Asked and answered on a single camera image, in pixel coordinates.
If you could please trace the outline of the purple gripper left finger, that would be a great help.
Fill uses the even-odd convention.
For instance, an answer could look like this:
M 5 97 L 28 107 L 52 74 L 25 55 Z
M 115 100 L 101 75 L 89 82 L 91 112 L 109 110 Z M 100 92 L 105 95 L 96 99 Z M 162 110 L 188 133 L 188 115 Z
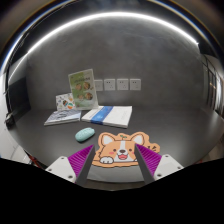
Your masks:
M 90 145 L 69 157 L 59 157 L 46 168 L 46 171 L 79 186 L 84 186 L 94 156 L 95 147 Z

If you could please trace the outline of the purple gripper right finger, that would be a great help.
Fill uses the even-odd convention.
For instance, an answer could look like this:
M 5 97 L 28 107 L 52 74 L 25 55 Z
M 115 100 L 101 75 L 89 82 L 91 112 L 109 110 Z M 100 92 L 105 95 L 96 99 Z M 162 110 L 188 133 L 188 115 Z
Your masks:
M 169 154 L 160 155 L 139 144 L 135 145 L 135 156 L 145 184 L 183 169 L 183 166 Z

